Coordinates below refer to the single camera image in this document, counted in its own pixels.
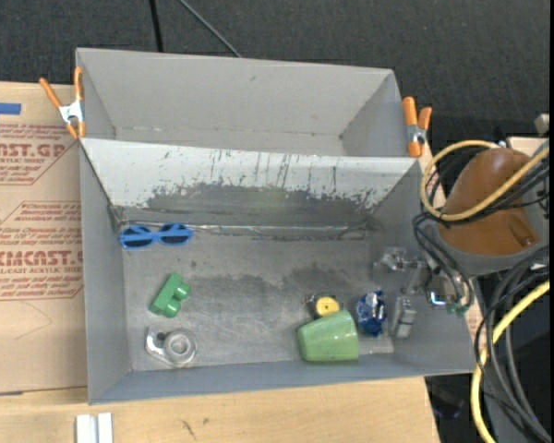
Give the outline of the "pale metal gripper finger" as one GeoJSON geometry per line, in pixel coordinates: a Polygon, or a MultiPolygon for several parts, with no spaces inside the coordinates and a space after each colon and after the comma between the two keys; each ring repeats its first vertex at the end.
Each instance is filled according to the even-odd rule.
{"type": "Polygon", "coordinates": [[[373,263],[373,275],[391,275],[403,277],[410,281],[427,268],[427,263],[418,258],[410,257],[405,248],[399,246],[385,247],[379,258],[373,263]]]}
{"type": "Polygon", "coordinates": [[[407,296],[399,296],[393,307],[391,321],[391,336],[395,339],[408,339],[415,323],[417,311],[412,300],[407,296]]]}

